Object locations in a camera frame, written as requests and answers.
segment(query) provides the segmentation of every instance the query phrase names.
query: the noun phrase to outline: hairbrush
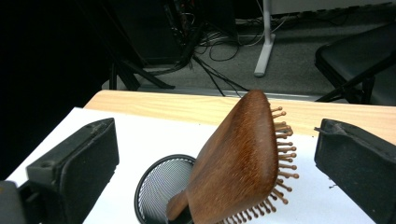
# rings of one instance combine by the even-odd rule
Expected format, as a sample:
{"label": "hairbrush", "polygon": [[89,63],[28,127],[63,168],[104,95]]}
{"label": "hairbrush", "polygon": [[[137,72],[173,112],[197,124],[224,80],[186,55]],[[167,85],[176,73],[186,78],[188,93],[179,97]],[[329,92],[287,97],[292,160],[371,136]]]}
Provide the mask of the hairbrush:
{"label": "hairbrush", "polygon": [[168,219],[189,208],[194,223],[242,223],[275,212],[274,200],[287,204],[282,191],[292,189],[284,179],[299,176],[284,171],[297,169],[288,164],[296,147],[284,140],[292,129],[274,122],[285,115],[262,91],[242,97],[199,152],[187,187],[167,204]]}

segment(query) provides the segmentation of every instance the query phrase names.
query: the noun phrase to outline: white paper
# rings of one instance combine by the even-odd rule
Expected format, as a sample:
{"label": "white paper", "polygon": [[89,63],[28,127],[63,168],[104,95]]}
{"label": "white paper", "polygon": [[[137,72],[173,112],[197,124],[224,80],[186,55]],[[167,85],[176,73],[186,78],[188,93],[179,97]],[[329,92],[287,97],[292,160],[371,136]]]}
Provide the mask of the white paper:
{"label": "white paper", "polygon": [[[155,161],[169,155],[185,154],[196,158],[217,128],[75,108],[8,180],[20,186],[27,180],[26,166],[82,126],[106,118],[116,121],[120,164],[84,223],[138,223],[134,213],[134,194],[143,173]],[[293,164],[298,166],[296,173],[300,175],[299,179],[285,181],[286,185],[293,187],[293,192],[285,192],[289,204],[277,200],[274,202],[277,212],[249,223],[374,223],[316,167],[316,137],[295,134],[288,140],[298,148]]]}

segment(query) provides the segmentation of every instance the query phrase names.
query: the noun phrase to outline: brush handle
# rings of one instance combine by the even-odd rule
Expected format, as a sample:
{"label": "brush handle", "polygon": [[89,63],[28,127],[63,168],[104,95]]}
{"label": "brush handle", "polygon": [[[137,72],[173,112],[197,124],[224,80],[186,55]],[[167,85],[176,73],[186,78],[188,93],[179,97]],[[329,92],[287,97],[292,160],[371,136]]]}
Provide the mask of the brush handle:
{"label": "brush handle", "polygon": [[166,216],[169,220],[175,220],[181,212],[189,205],[187,193],[182,190],[179,194],[175,195],[166,206]]}

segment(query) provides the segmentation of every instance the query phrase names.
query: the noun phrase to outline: chair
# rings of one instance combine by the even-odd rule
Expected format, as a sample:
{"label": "chair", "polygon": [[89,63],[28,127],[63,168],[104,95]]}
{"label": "chair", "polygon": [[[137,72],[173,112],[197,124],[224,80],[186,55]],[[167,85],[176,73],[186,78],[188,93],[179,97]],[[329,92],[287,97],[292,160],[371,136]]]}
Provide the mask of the chair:
{"label": "chair", "polygon": [[315,66],[335,87],[317,102],[396,105],[396,22],[320,47]]}

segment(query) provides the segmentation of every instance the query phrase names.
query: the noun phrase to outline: desk leg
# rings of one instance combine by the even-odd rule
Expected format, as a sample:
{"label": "desk leg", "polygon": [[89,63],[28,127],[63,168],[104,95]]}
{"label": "desk leg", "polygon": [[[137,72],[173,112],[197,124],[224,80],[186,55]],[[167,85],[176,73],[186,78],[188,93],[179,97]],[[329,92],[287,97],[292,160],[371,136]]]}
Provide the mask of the desk leg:
{"label": "desk leg", "polygon": [[264,20],[264,34],[265,40],[262,46],[262,53],[260,54],[259,61],[254,70],[255,77],[263,77],[265,69],[267,68],[268,61],[270,59],[272,46],[274,45],[275,35],[271,34],[271,12],[270,12],[270,0],[262,0],[263,13],[262,18]]}

